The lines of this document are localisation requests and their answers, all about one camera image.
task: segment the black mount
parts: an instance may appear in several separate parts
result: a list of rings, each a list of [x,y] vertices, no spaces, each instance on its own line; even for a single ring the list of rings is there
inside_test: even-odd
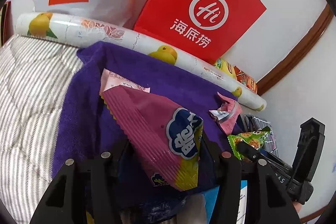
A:
[[[243,141],[236,148],[250,162],[240,161],[233,154],[223,157],[218,144],[209,141],[205,133],[202,141],[212,158],[208,164],[213,165],[220,185],[210,224],[236,224],[242,180],[248,182],[245,224],[300,223],[292,200],[304,204],[311,196],[310,181],[324,143],[323,124],[312,118],[301,125],[293,168]],[[124,139],[112,151],[93,160],[67,160],[43,195],[30,223],[86,224],[85,200],[89,198],[95,224],[122,224],[112,186],[118,180],[119,160],[132,152],[129,141]],[[282,181],[281,176],[285,175],[287,180]]]

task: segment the green leaf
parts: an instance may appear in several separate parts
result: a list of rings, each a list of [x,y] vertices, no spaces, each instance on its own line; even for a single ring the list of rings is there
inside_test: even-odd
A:
[[[52,30],[50,30],[50,28],[47,30],[47,37],[53,37],[58,39],[58,37],[53,33]]]

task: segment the red paper bag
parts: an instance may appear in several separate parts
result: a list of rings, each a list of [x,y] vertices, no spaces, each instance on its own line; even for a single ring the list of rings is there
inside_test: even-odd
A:
[[[147,0],[134,30],[214,64],[265,10],[260,0]]]

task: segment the pink snack bag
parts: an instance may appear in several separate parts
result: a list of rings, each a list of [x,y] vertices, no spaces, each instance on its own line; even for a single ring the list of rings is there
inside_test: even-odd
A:
[[[222,100],[222,105],[217,110],[209,110],[210,116],[226,135],[231,135],[242,108],[234,99],[225,97],[220,93],[217,94]]]
[[[197,187],[203,119],[166,97],[124,85],[102,97],[154,186]]]
[[[113,88],[114,86],[124,85],[128,86],[129,88],[133,88],[136,90],[142,90],[144,92],[151,92],[151,88],[144,88],[115,72],[109,71],[107,69],[103,70],[100,80],[100,92],[101,95],[104,91]]]

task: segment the green candy wrapper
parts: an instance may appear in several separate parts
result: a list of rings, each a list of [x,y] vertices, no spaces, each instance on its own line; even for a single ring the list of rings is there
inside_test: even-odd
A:
[[[234,155],[239,160],[243,160],[244,156],[237,151],[236,144],[241,141],[244,141],[247,144],[254,147],[255,149],[259,150],[264,145],[269,133],[270,133],[270,128],[265,127],[261,131],[240,133],[236,136],[229,135],[227,138],[229,139],[229,143],[231,145]]]

